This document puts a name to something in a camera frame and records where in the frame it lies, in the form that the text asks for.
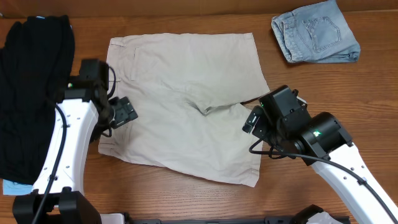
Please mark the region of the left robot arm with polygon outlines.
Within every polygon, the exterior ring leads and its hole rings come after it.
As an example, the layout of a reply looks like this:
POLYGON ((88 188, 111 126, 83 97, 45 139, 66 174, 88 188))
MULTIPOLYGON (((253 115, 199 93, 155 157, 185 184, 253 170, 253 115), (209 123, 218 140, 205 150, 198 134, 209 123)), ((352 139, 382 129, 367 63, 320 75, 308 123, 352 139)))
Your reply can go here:
POLYGON ((113 94, 116 73, 104 61, 84 59, 60 99, 47 157, 31 193, 14 199, 17 223, 120 223, 126 213, 101 214, 84 196, 88 146, 138 117, 127 97, 113 94))

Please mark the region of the beige khaki shorts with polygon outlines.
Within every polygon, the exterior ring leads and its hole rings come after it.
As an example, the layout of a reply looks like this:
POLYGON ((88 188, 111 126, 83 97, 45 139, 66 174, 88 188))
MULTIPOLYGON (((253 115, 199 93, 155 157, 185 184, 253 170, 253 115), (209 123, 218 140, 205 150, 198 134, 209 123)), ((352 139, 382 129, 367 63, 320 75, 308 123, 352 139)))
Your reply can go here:
POLYGON ((145 34, 114 37, 107 63, 115 94, 138 117, 99 141, 101 154, 253 187, 261 158, 243 131, 244 103, 269 91, 254 36, 145 34))

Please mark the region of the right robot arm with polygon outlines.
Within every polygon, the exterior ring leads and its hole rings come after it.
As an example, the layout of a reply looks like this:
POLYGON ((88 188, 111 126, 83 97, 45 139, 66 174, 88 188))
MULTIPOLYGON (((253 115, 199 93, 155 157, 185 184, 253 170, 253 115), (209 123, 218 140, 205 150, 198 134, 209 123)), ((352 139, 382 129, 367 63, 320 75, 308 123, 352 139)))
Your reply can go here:
POLYGON ((266 142, 271 159, 301 158, 337 193, 358 223, 397 223, 397 205, 367 168, 353 138, 328 112, 310 116, 287 85, 259 98, 242 130, 266 142))

